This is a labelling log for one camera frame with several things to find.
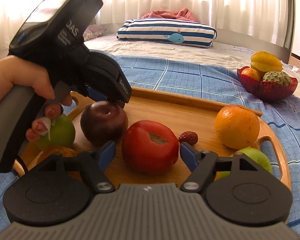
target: bowl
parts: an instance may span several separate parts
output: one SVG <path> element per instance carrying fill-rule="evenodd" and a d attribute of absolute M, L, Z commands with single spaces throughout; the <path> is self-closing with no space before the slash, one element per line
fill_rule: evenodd
<path fill-rule="evenodd" d="M 257 98 L 265 102 L 275 102 L 278 100 L 286 99 L 291 96 L 298 86 L 298 80 L 291 78 L 292 84 L 284 86 L 273 81 L 258 81 L 248 75 L 242 75 L 241 72 L 249 68 L 245 66 L 237 69 L 238 79 L 245 90 Z"/>

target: handheld device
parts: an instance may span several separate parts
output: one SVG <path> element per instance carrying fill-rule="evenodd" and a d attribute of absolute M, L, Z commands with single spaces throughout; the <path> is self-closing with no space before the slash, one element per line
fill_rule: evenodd
<path fill-rule="evenodd" d="M 0 240 L 297 240 L 285 221 L 292 193 L 242 153 L 219 157 L 187 143 L 180 156 L 192 172 L 175 183 L 114 185 L 104 171 L 108 142 L 76 157 L 51 155 L 3 196 L 11 225 Z M 67 171 L 79 171 L 82 182 Z M 215 180 L 217 171 L 231 171 Z"/>
<path fill-rule="evenodd" d="M 47 104 L 70 91 L 93 99 L 128 103 L 132 89 L 118 63 L 83 44 L 83 32 L 103 6 L 102 0 L 44 0 L 27 18 L 9 46 L 9 55 L 44 66 L 56 98 L 45 100 L 30 87 L 15 85 L 0 102 L 0 172 L 10 172 L 27 144 L 26 130 L 43 116 Z"/>

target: blue plaid cloth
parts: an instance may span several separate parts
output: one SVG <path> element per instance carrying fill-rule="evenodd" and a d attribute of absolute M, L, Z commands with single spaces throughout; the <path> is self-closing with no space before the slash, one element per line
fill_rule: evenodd
<path fill-rule="evenodd" d="M 118 56 L 130 85 L 161 90 L 229 104 L 238 104 L 263 112 L 262 119 L 273 129 L 286 153 L 293 193 L 293 205 L 288 226 L 300 234 L 300 99 L 291 96 L 274 104 L 267 104 L 246 92 L 237 74 L 224 67 L 199 65 L 153 57 Z M 277 159 L 270 142 L 261 150 L 269 157 L 274 175 L 280 178 Z M 12 175 L 0 180 L 0 197 L 16 178 Z M 0 231 L 7 226 L 0 199 Z"/>

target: gray ribbed panel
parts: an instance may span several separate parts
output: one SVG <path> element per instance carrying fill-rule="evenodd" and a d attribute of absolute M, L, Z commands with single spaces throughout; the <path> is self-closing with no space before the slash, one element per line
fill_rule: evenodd
<path fill-rule="evenodd" d="M 247 228 L 215 215 L 196 193 L 175 184 L 125 185 L 97 195 L 89 208 L 64 224 L 32 228 L 12 223 L 1 240 L 295 240 L 284 224 Z"/>

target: person's hand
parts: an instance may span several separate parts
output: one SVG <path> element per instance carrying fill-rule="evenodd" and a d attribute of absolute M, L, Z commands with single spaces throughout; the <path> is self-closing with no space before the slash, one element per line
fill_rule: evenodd
<path fill-rule="evenodd" d="M 30 86 L 34 88 L 35 93 L 45 99 L 54 99 L 55 94 L 50 84 L 47 70 L 32 62 L 23 60 L 15 56 L 7 56 L 0 60 L 0 100 L 12 89 L 13 85 Z M 70 106 L 72 98 L 68 95 L 61 104 Z M 54 119 L 60 116 L 62 106 L 58 104 L 46 106 L 44 113 Z M 40 133 L 47 130 L 43 122 L 34 120 L 32 127 L 26 132 L 26 138 L 29 141 L 38 141 Z"/>

